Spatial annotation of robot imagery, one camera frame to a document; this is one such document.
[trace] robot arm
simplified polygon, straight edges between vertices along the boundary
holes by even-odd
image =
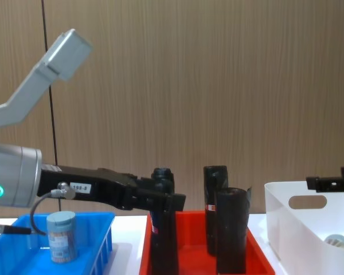
[[[22,121],[53,82],[72,77],[91,50],[73,29],[60,35],[8,102],[0,105],[0,127]],[[184,195],[161,191],[155,179],[107,169],[42,165],[40,150],[0,144],[0,206],[30,207],[36,195],[52,192],[58,198],[63,191],[59,184],[64,183],[76,191],[76,200],[103,202],[123,210],[180,211],[185,204]],[[0,230],[28,233],[28,229],[3,226]]]
[[[74,29],[60,35],[9,100],[0,105],[0,127],[19,123],[58,78],[69,80],[92,50]]]
[[[75,200],[102,202],[122,210],[182,211],[185,196],[156,191],[158,181],[121,174],[109,169],[97,170],[43,165],[37,195],[43,196],[67,183],[76,192]]]

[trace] cable connector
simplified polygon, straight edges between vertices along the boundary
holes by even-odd
[[[58,189],[51,190],[51,198],[75,198],[75,190],[71,188],[66,182],[61,182],[57,186]]]

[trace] black tube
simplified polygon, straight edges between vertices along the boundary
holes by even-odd
[[[215,214],[215,192],[228,187],[227,166],[205,166],[204,167],[204,190],[205,190],[205,229],[206,245],[210,255],[216,254],[216,214]]]
[[[0,225],[0,234],[31,235],[31,233],[32,233],[32,229],[29,227]]]
[[[157,183],[155,190],[174,193],[174,178],[170,169],[156,168],[151,178]],[[178,251],[175,211],[151,213],[151,263],[153,275],[177,275]]]
[[[217,273],[246,273],[246,237],[251,190],[224,188],[216,193]]]

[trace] white plastic bin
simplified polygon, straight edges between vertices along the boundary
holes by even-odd
[[[322,209],[290,208],[293,196],[323,195]],[[306,182],[265,184],[269,242],[289,275],[344,275],[344,248],[323,240],[344,236],[344,192],[316,193]]]

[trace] label sticker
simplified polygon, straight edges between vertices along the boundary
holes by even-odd
[[[88,183],[70,182],[71,188],[77,193],[90,194],[92,185]]]
[[[207,209],[207,211],[215,211],[216,210],[215,205],[206,205],[205,208]]]
[[[53,172],[61,172],[61,168],[56,165],[51,165],[51,164],[42,164],[42,169],[43,170],[48,170],[48,171],[53,171]]]
[[[67,236],[49,238],[49,243],[51,248],[65,248],[69,246]]]
[[[153,225],[151,226],[151,231],[152,231],[154,234],[158,234],[158,228],[154,227]]]
[[[63,257],[63,256],[64,256],[64,252],[57,252],[57,251],[54,251],[54,252],[52,253],[52,255],[53,255],[54,257]]]

